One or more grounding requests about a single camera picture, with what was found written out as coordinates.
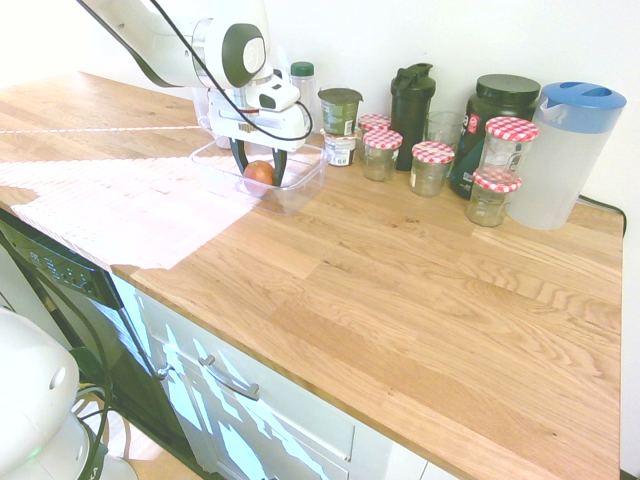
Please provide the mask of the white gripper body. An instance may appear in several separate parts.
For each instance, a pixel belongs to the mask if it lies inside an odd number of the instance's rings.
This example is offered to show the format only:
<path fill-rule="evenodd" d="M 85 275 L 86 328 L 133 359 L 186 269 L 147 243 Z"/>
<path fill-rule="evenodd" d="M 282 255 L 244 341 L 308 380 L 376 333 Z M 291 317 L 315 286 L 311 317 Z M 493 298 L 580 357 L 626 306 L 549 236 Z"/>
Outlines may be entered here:
<path fill-rule="evenodd" d="M 255 127 L 251 127 L 222 97 L 218 90 L 208 91 L 209 121 L 214 133 L 253 144 L 284 151 L 296 151 L 309 135 L 305 124 L 307 115 L 294 105 L 282 112 L 259 110 L 245 113 Z"/>

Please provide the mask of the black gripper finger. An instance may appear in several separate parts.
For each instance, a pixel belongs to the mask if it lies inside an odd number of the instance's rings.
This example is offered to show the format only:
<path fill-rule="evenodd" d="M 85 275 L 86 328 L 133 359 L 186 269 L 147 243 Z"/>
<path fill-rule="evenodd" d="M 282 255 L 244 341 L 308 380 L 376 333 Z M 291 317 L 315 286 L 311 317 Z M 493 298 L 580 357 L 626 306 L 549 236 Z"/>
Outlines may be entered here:
<path fill-rule="evenodd" d="M 288 152 L 285 150 L 272 149 L 272 157 L 274 161 L 274 173 L 272 177 L 272 184 L 275 187 L 280 187 L 284 174 L 286 171 Z"/>
<path fill-rule="evenodd" d="M 248 166 L 248 159 L 246 156 L 245 150 L 245 142 L 242 140 L 231 139 L 230 147 L 232 150 L 232 154 L 238 166 L 238 169 L 241 174 L 245 172 L 246 167 Z"/>

